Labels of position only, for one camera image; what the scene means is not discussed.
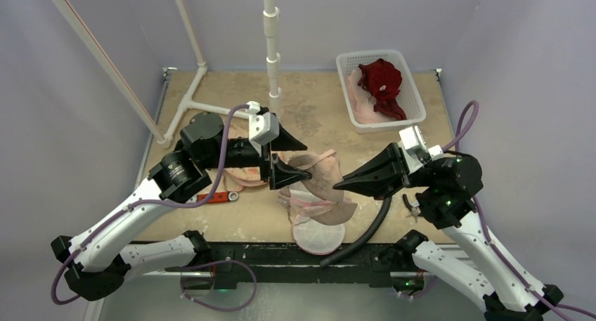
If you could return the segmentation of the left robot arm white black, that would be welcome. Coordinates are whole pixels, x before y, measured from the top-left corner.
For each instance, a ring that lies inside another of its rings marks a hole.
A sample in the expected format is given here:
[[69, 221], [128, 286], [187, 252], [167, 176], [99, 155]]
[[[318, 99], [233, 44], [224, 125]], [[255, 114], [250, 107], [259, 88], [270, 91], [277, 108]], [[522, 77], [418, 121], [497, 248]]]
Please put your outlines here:
[[162, 216], [177, 209], [195, 209], [212, 199], [225, 169], [255, 167], [272, 190], [311, 178], [308, 171], [286, 164], [280, 153], [305, 151], [267, 107], [250, 102], [231, 114], [249, 117], [247, 137], [229, 135], [232, 119], [211, 112], [195, 115], [167, 153], [138, 187], [106, 217], [74, 236], [51, 243], [61, 267], [51, 286], [64, 280], [76, 299], [97, 301], [127, 280], [156, 270], [200, 271], [212, 266], [211, 248], [201, 232], [189, 230], [174, 239], [136, 244], [135, 238]]

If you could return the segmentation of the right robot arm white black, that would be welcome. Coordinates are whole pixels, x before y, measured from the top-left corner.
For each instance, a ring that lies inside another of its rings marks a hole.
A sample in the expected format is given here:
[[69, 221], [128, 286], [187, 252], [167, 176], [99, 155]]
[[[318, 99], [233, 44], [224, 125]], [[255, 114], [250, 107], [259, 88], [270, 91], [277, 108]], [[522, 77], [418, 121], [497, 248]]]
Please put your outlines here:
[[470, 262], [445, 254], [411, 230], [395, 245], [396, 264], [434, 274], [471, 300], [486, 320], [542, 320], [556, 311], [564, 295], [525, 270], [490, 231], [473, 201], [483, 187], [481, 177], [480, 164], [471, 155], [449, 157], [439, 146], [400, 142], [345, 175], [335, 188], [389, 199], [404, 188], [421, 187], [415, 196], [420, 215], [449, 236]]

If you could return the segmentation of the beige tan bra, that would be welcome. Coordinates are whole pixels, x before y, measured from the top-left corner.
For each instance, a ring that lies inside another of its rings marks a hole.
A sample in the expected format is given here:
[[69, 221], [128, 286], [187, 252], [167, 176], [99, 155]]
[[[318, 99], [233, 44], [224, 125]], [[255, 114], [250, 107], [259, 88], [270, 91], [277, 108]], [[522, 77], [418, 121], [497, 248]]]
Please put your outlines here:
[[323, 225], [339, 225], [352, 218], [358, 204], [345, 191], [333, 188], [343, 180], [335, 150], [320, 155], [313, 152], [294, 155], [287, 163], [312, 175], [310, 180], [294, 183], [278, 191], [278, 203], [287, 209], [290, 223], [297, 216], [312, 218]]

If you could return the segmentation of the white mesh laundry bag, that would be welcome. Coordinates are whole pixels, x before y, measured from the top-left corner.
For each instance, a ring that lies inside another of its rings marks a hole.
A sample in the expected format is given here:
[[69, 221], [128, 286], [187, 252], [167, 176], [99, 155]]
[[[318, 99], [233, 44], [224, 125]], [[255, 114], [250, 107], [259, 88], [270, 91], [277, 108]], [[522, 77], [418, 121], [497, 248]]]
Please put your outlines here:
[[278, 191], [278, 203], [287, 209], [293, 240], [301, 250], [324, 256], [343, 242], [344, 224], [353, 213], [350, 204], [330, 202], [289, 187]]

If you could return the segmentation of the floral mesh laundry bag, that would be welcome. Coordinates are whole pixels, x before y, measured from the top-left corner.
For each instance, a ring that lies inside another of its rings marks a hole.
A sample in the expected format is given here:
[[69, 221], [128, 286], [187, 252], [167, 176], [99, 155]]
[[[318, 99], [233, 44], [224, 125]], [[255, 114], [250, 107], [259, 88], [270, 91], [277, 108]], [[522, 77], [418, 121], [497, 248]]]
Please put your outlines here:
[[268, 185], [260, 175], [259, 167], [227, 168], [222, 173], [219, 190], [242, 192], [248, 188], [262, 188]]

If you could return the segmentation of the dark red bra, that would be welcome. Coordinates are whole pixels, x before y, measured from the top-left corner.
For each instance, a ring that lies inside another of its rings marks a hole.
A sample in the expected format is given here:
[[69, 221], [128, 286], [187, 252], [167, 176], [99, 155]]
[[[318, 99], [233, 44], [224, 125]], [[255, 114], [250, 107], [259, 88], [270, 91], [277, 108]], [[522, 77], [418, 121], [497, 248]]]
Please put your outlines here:
[[375, 112], [379, 112], [387, 117], [391, 117], [396, 121], [403, 121], [407, 119], [405, 111], [399, 106], [396, 100], [380, 100], [377, 99], [373, 106]]
[[358, 85], [376, 100], [395, 99], [400, 94], [403, 77], [395, 66], [382, 58], [367, 65], [359, 64], [362, 77]]

